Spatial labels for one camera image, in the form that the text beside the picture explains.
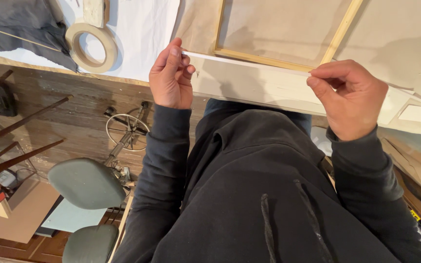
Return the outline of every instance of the light blue panel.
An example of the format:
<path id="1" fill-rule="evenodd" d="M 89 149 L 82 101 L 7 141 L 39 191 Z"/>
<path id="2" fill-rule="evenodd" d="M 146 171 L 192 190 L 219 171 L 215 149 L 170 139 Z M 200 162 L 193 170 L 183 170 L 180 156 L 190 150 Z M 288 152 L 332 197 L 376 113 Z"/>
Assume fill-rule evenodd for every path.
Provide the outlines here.
<path id="1" fill-rule="evenodd" d="M 82 209 L 63 199 L 42 226 L 73 233 L 86 226 L 98 225 L 106 211 L 106 208 Z"/>

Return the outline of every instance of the hand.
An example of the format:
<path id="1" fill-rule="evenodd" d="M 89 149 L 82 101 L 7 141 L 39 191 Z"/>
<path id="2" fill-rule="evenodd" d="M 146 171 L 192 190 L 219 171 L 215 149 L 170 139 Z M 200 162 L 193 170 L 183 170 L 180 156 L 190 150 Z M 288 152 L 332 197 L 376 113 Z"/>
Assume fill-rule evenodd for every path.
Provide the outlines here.
<path id="1" fill-rule="evenodd" d="M 329 126 L 340 140 L 359 139 L 376 127 L 388 85 L 359 63 L 322 64 L 311 71 L 306 83 L 323 103 Z"/>
<path id="2" fill-rule="evenodd" d="M 191 76 L 196 71 L 190 57 L 182 55 L 182 40 L 175 38 L 159 54 L 149 73 L 149 84 L 156 104 L 189 109 L 193 102 Z"/>

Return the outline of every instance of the wooden frame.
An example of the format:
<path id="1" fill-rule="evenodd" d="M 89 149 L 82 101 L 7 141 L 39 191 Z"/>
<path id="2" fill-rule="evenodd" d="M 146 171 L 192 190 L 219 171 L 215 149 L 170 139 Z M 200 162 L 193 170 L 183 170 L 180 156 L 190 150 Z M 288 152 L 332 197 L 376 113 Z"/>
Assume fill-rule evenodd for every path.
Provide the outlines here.
<path id="1" fill-rule="evenodd" d="M 360 8 L 360 5 L 362 4 L 362 2 L 363 2 L 363 0 L 352 0 L 350 5 L 348 6 L 347 12 L 344 15 L 344 18 L 341 21 L 341 24 L 337 28 L 337 31 L 336 31 L 333 39 L 331 40 L 331 44 L 329 44 L 329 47 L 327 48 L 327 51 L 324 54 L 323 59 L 321 60 L 320 65 L 324 64 L 324 63 L 331 62 L 332 58 L 334 57 L 335 52 L 337 51 L 337 48 L 341 44 L 341 41 L 344 38 L 345 33 L 347 32 L 348 27 L 352 23 L 352 20 L 355 17 L 355 15 L 356 15 L 358 9 Z M 296 64 L 296 63 L 291 63 L 291 62 L 287 62 L 287 61 L 273 59 L 273 58 L 260 57 L 260 56 L 256 56 L 256 55 L 251 55 L 251 54 L 246 54 L 246 53 L 242 53 L 242 52 L 231 51 L 231 50 L 219 48 L 220 27 L 222 26 L 222 20 L 223 20 L 223 17 L 224 17 L 224 9 L 225 9 L 225 0 L 222 0 L 221 6 L 219 7 L 219 12 L 220 12 L 219 13 L 219 16 L 220 16 L 219 22 L 217 23 L 217 29 L 216 29 L 216 33 L 215 33 L 215 37 L 214 37 L 215 44 L 214 44 L 213 51 L 212 51 L 214 54 L 225 56 L 225 57 L 238 58 L 238 59 L 242 59 L 242 60 L 247 60 L 247 61 L 271 65 L 271 66 L 277 66 L 277 67 L 283 67 L 283 68 L 288 68 L 288 69 L 293 69 L 293 70 L 298 70 L 298 71 L 304 71 L 304 72 L 308 72 L 308 71 L 314 69 L 314 67 L 312 67 L 312 66 L 300 65 L 300 64 Z"/>

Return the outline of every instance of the sleeve cuff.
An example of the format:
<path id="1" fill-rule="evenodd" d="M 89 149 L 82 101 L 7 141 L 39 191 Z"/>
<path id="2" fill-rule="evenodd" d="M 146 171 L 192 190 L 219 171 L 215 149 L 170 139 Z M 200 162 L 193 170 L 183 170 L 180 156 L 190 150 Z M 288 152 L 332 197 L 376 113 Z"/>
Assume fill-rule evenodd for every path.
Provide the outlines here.
<path id="1" fill-rule="evenodd" d="M 157 139 L 182 138 L 190 135 L 191 110 L 154 105 L 152 133 Z"/>
<path id="2" fill-rule="evenodd" d="M 383 152 L 376 131 L 378 126 L 367 135 L 353 141 L 339 141 L 329 127 L 326 137 L 332 142 L 333 158 L 336 165 L 351 173 L 376 172 L 388 165 L 388 157 Z"/>

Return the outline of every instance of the hoodie sleeve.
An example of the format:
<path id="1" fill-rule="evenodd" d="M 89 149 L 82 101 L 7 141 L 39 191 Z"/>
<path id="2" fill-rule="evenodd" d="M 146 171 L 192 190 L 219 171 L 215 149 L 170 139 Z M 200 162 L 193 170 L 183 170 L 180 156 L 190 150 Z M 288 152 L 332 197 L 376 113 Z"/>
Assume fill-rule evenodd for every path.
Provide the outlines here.
<path id="1" fill-rule="evenodd" d="M 112 262 L 150 262 L 157 244 L 178 219 L 190 149 L 190 116 L 191 110 L 155 105 L 143 169 Z"/>
<path id="2" fill-rule="evenodd" d="M 331 128 L 335 186 L 342 205 L 404 263 L 421 262 L 417 222 L 402 198 L 377 127 L 354 141 L 339 141 Z"/>

